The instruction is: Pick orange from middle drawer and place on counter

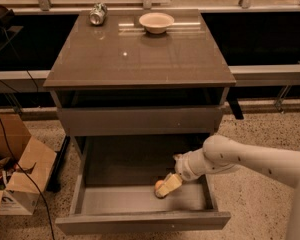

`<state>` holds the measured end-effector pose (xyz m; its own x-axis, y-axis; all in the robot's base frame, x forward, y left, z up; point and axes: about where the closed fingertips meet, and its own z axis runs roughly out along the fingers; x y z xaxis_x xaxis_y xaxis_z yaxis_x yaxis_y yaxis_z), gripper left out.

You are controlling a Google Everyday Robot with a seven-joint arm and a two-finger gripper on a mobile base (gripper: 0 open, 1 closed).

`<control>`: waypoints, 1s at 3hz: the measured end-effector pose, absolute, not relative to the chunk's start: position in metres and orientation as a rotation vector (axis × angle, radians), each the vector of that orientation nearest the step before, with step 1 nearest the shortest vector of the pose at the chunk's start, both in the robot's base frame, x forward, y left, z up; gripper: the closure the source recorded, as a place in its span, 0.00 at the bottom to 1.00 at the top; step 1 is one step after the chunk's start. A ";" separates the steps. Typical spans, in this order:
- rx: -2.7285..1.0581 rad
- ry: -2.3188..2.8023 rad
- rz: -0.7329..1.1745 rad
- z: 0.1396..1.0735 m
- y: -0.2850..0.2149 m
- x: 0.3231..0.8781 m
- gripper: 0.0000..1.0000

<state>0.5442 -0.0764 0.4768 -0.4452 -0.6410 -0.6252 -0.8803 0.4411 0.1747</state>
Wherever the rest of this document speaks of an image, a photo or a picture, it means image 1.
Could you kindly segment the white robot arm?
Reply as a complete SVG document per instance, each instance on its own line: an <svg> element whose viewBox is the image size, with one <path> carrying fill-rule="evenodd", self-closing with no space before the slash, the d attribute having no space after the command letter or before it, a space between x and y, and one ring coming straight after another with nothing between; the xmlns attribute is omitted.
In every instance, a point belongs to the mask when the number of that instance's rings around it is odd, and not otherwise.
<svg viewBox="0 0 300 240"><path fill-rule="evenodd" d="M164 198L206 174L228 173L240 165L295 189L286 240L300 240L300 152L245 145L221 135L208 137L203 146L174 157L175 171L155 184L155 195Z"/></svg>

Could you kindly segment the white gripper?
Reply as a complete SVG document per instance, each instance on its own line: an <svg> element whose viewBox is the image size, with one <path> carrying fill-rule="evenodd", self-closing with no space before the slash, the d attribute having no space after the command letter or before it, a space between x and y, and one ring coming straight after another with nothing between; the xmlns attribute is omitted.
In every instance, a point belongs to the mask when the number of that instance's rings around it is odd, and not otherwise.
<svg viewBox="0 0 300 240"><path fill-rule="evenodd" d="M175 173L169 173L163 184L154 193L158 198L164 198L182 185L183 181L193 181L206 173L206 163L201 149L173 156Z"/></svg>

